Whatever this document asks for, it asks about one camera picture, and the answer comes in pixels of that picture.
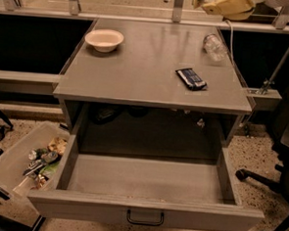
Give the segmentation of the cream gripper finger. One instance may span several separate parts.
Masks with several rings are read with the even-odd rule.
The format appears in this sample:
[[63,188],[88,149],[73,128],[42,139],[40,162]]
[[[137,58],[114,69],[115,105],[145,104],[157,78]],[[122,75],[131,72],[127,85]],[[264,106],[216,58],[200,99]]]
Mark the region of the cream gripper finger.
[[254,0],[193,0],[193,8],[202,8],[208,15],[220,15],[228,20],[244,21],[253,14]]

